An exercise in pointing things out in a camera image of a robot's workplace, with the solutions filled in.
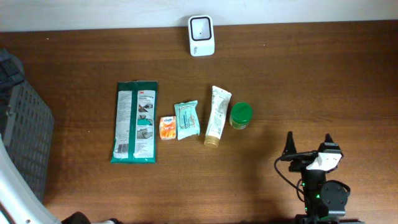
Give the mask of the green lid jar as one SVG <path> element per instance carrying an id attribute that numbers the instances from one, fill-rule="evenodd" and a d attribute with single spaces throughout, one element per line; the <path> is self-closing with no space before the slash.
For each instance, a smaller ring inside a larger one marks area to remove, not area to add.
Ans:
<path id="1" fill-rule="evenodd" d="M 250 123 L 253 109 L 249 103 L 236 103 L 230 113 L 229 123 L 234 129 L 245 129 Z"/>

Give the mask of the white tube gold cap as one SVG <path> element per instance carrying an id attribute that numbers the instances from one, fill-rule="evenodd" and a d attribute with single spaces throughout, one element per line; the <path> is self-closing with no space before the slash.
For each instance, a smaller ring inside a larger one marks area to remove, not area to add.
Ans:
<path id="1" fill-rule="evenodd" d="M 231 97 L 230 92 L 212 86 L 211 113 L 204 140 L 206 147 L 217 148 L 219 146 Z"/>

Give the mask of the teal wipes pack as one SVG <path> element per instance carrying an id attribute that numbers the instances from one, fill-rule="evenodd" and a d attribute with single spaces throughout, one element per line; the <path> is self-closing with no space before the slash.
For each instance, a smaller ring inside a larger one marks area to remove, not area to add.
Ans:
<path id="1" fill-rule="evenodd" d="M 195 100 L 174 105 L 178 140 L 200 134 L 200 123 L 196 112 L 197 104 L 198 101 Z"/>

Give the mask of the orange tissue pack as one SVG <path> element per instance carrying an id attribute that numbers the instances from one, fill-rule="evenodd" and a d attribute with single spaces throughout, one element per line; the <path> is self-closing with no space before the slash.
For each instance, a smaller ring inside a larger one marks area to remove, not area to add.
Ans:
<path id="1" fill-rule="evenodd" d="M 171 140 L 177 137 L 176 116 L 164 116 L 160 118 L 159 134 L 161 140 Z"/>

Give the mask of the green 3M gloves package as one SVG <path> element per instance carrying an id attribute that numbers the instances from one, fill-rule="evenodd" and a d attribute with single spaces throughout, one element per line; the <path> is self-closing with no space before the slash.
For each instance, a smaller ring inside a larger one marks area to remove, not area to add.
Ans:
<path id="1" fill-rule="evenodd" d="M 155 163 L 157 81 L 118 83 L 111 163 Z"/>

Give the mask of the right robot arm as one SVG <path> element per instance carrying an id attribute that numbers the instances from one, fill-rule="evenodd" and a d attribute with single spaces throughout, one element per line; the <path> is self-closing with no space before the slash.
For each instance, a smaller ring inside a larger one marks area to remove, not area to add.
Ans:
<path id="1" fill-rule="evenodd" d="M 305 204 L 305 214 L 296 215 L 295 223 L 339 223 L 346 215 L 345 206 L 351 189 L 326 175 L 337 169 L 343 153 L 329 134 L 316 151 L 297 152 L 293 132 L 287 134 L 280 161 L 289 162 L 289 172 L 298 172 L 301 179 L 293 185 Z"/>

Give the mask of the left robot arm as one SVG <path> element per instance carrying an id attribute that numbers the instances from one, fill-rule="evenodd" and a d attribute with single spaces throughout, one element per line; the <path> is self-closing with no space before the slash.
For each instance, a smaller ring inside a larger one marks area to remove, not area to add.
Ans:
<path id="1" fill-rule="evenodd" d="M 76 212 L 62 221 L 50 213 L 22 178 L 3 143 L 1 143 L 1 223 L 91 224 L 81 212 Z"/>

